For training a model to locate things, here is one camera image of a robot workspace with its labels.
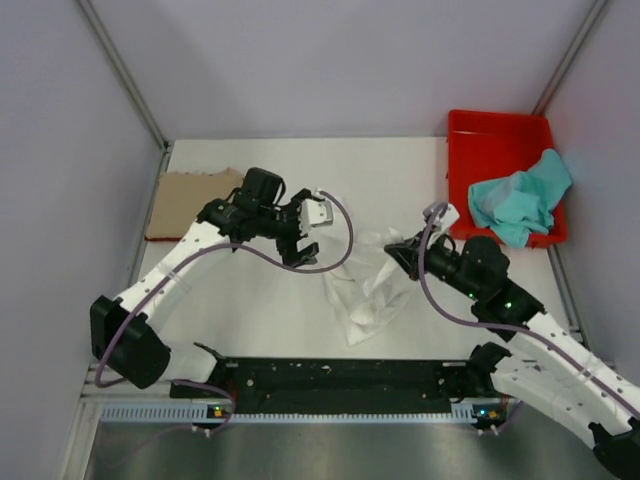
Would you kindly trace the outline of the teal t shirt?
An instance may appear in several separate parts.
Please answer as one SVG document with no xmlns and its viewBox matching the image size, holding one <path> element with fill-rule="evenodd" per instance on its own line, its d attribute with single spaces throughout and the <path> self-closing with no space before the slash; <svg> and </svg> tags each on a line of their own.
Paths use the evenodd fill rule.
<svg viewBox="0 0 640 480">
<path fill-rule="evenodd" d="M 488 228 L 512 248 L 523 248 L 533 234 L 556 226 L 553 212 L 572 185 L 569 171 L 552 148 L 526 171 L 472 184 L 468 208 L 474 225 Z"/>
</svg>

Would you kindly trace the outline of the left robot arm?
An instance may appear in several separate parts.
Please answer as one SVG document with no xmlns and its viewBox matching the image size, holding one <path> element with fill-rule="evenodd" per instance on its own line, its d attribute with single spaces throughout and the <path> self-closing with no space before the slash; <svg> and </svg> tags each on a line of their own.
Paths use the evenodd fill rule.
<svg viewBox="0 0 640 480">
<path fill-rule="evenodd" d="M 284 180 L 251 168 L 226 199 L 208 202 L 187 233 L 141 280 L 90 307 L 91 349 L 101 367 L 110 367 L 139 389 L 161 379 L 190 379 L 205 396 L 226 387 L 227 374 L 203 346 L 169 346 L 160 333 L 171 312 L 199 278 L 226 255 L 254 238 L 274 241 L 283 266 L 313 265 L 317 243 L 299 241 L 333 221 L 330 203 L 303 189 L 285 205 L 278 203 Z"/>
</svg>

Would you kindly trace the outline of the white t shirt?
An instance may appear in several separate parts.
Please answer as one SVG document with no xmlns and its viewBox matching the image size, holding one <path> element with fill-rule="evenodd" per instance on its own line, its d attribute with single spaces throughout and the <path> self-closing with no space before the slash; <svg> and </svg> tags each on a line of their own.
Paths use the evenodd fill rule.
<svg viewBox="0 0 640 480">
<path fill-rule="evenodd" d="M 403 239 L 400 231 L 360 231 L 353 250 L 339 267 L 322 275 L 348 346 L 381 332 L 403 312 L 417 286 L 384 247 Z"/>
</svg>

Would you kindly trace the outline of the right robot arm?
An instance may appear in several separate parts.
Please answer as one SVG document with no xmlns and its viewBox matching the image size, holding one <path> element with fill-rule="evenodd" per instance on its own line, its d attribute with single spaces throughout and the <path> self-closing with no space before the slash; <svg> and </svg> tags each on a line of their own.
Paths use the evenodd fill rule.
<svg viewBox="0 0 640 480">
<path fill-rule="evenodd" d="M 537 409 L 579 437 L 618 479 L 639 476 L 639 388 L 564 330 L 543 304 L 508 276 L 509 259 L 489 237 L 462 251 L 443 236 L 424 247 L 419 237 L 384 248 L 420 283 L 432 275 L 468 297 L 474 321 L 504 345 L 478 349 L 469 388 L 495 390 Z"/>
</svg>

